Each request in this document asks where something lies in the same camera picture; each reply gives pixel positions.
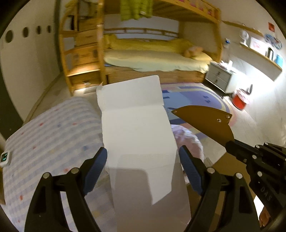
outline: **green towel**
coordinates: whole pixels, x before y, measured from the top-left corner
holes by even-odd
[[[120,0],[121,21],[150,18],[152,11],[153,0]]]

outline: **striped bed sheet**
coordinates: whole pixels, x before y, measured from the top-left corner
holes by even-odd
[[[72,97],[49,109],[15,132],[5,150],[12,153],[3,169],[6,205],[3,210],[19,231],[24,231],[28,208],[45,172],[53,176],[80,167],[103,146],[101,112],[83,98]],[[77,231],[65,193],[61,193],[71,231]],[[85,200],[100,229],[116,231],[109,175],[103,170]]]

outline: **tile floor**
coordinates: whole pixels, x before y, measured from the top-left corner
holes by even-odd
[[[96,87],[90,87],[86,89],[81,89],[75,91],[75,96],[80,96],[86,98],[96,109],[99,110],[96,99]],[[65,101],[70,97],[68,87],[65,83],[65,79],[62,76],[55,85],[50,89],[47,95],[44,97],[42,102],[39,104],[38,108],[34,112],[32,119],[50,109],[53,106]],[[225,97],[224,101],[231,106],[233,118],[232,120],[236,120],[235,123],[231,125],[231,129],[233,131],[234,137],[244,143],[247,143],[251,146],[255,146],[257,144],[263,144],[264,142],[269,142],[267,137],[260,131],[257,127],[256,122],[248,115],[246,111],[240,111],[235,108],[230,100]],[[215,142],[210,138],[205,138],[201,140],[204,147],[205,156],[211,161],[212,164],[217,162],[220,157],[226,152],[225,148]]]

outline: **white nightstand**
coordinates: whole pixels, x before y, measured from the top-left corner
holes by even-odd
[[[206,74],[206,80],[218,87],[224,93],[232,93],[236,90],[240,78],[237,73],[221,68],[217,63],[211,62]]]

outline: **silver rivet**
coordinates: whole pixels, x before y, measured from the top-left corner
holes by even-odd
[[[215,172],[215,170],[212,167],[209,167],[207,169],[208,173],[213,174]]]
[[[243,176],[242,176],[241,173],[238,172],[238,173],[236,173],[236,177],[237,177],[238,179],[242,179]]]
[[[50,173],[48,173],[48,172],[46,172],[46,173],[43,174],[43,178],[44,178],[44,179],[47,179],[49,176],[50,176]]]
[[[74,167],[72,170],[71,170],[71,173],[72,174],[76,174],[79,172],[79,168],[78,167]]]

